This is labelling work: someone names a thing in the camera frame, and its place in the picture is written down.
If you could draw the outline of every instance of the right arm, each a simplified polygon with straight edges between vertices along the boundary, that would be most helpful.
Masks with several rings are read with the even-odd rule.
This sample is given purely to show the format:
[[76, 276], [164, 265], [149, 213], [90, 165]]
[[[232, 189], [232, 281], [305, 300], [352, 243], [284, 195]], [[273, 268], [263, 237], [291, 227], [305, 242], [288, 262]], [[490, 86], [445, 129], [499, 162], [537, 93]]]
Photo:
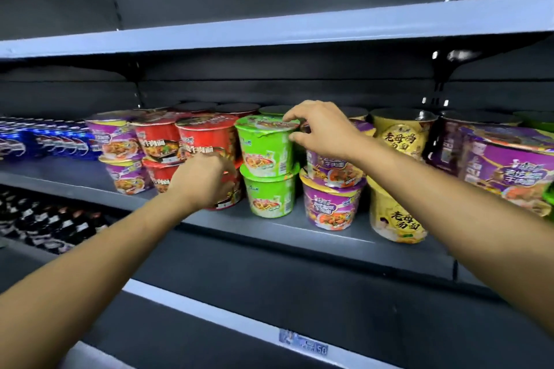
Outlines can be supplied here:
[[362, 169], [475, 276], [554, 335], [551, 224], [360, 133], [335, 104], [304, 101], [284, 117], [294, 118], [311, 129], [293, 133], [294, 141]]

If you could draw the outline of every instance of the left arm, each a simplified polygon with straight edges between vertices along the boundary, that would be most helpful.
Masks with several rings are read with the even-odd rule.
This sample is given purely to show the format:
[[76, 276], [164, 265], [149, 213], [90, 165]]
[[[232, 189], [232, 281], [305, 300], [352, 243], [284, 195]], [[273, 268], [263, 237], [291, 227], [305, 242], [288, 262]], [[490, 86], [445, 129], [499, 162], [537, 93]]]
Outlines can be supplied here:
[[225, 197], [223, 171], [235, 173], [221, 156], [194, 156], [166, 193], [0, 295], [0, 367], [57, 364], [171, 228]]

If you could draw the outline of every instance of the store shelf unit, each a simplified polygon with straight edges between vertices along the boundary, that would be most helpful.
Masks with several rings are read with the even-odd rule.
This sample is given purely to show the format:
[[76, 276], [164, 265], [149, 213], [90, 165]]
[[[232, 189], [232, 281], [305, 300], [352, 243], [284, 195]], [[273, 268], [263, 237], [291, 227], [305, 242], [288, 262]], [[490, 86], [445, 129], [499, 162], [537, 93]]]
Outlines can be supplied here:
[[554, 31], [554, 0], [458, 0], [0, 41], [1, 58]]
[[[130, 211], [156, 195], [155, 190], [134, 196], [117, 193], [101, 163], [61, 157], [0, 163], [0, 184]], [[184, 223], [234, 237], [452, 280], [454, 259], [435, 239], [429, 237], [418, 245], [390, 242], [371, 229], [367, 212], [361, 212], [347, 230], [329, 232], [308, 222], [301, 198], [292, 213], [279, 219], [254, 216], [248, 202], [242, 201], [223, 211], [199, 211]]]

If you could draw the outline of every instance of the forearm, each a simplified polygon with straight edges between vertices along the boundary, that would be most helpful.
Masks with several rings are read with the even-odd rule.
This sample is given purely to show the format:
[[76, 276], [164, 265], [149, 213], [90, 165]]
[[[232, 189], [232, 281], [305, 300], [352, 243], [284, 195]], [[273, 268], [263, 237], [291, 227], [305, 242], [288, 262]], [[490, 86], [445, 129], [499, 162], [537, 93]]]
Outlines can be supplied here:
[[383, 142], [355, 143], [351, 162], [391, 194], [477, 277], [554, 333], [554, 228]]
[[167, 231], [192, 212], [168, 199], [155, 197], [1, 295], [0, 367], [42, 368], [60, 359]]

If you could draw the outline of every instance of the person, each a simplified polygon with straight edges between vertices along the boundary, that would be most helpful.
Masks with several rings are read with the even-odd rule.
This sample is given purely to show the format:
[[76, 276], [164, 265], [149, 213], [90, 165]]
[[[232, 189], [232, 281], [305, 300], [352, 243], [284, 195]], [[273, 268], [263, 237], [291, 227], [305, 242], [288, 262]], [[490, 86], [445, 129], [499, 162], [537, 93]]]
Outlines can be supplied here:
[[[333, 103], [304, 101], [283, 117], [293, 119], [311, 128], [291, 134], [294, 142], [364, 170], [474, 275], [554, 334], [549, 223], [360, 133]], [[173, 226], [225, 197], [224, 171], [235, 172], [217, 154], [193, 156], [166, 193], [0, 295], [0, 367], [55, 365]]]

